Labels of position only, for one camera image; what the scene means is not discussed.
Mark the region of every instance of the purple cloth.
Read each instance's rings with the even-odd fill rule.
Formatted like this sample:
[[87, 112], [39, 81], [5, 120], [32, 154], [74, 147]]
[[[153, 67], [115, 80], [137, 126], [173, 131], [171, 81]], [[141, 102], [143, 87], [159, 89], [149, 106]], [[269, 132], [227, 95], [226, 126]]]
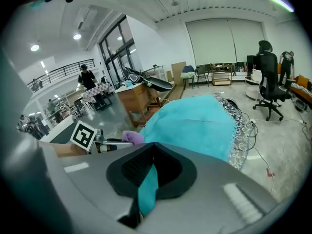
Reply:
[[132, 142], [134, 145], [139, 145], [144, 143], [144, 137], [133, 131], [123, 131], [122, 141]]

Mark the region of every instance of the teal cloth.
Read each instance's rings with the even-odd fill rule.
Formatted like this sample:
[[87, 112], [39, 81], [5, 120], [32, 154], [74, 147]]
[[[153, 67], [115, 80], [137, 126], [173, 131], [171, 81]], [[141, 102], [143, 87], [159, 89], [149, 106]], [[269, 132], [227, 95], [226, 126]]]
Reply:
[[152, 211], [156, 203], [156, 191], [158, 190], [158, 174], [155, 165], [152, 165], [147, 176], [138, 188], [138, 206], [143, 215]]
[[140, 134], [161, 142], [228, 161], [236, 121], [213, 95], [172, 101], [156, 112]]

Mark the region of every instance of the light blue blanket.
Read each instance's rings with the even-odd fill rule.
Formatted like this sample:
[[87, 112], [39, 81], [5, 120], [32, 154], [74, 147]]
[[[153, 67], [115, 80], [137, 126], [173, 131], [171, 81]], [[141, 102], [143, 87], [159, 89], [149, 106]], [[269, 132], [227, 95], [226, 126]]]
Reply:
[[141, 130], [145, 142], [161, 142], [210, 155], [230, 157], [236, 122], [213, 95], [172, 101]]

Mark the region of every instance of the office chair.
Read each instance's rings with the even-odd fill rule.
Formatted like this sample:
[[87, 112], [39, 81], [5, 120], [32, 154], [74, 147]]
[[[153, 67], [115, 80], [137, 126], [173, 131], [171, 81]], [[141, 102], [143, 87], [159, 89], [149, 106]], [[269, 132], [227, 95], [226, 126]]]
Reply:
[[284, 102], [285, 99], [290, 98], [290, 96], [288, 96], [290, 83], [288, 82], [289, 87], [287, 91], [279, 89], [277, 77], [277, 57], [272, 53], [272, 50], [272, 45], [268, 41], [262, 40], [259, 42], [259, 53], [256, 57], [256, 66], [262, 73], [259, 90], [263, 99], [259, 102], [259, 104], [253, 106], [253, 109], [256, 109], [256, 107], [267, 107], [269, 108], [269, 116], [266, 118], [266, 121], [270, 119], [272, 110], [280, 115], [279, 120], [281, 121], [284, 116], [278, 111], [277, 105], [273, 105], [273, 102], [277, 102], [278, 99]]

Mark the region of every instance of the bag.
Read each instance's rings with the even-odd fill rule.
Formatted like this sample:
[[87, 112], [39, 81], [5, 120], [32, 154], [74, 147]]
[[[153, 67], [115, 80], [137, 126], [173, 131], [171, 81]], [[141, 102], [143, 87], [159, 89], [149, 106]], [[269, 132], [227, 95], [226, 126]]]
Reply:
[[277, 73], [278, 73], [278, 74], [281, 74], [281, 69], [282, 69], [282, 64], [279, 63], [279, 64], [277, 65]]

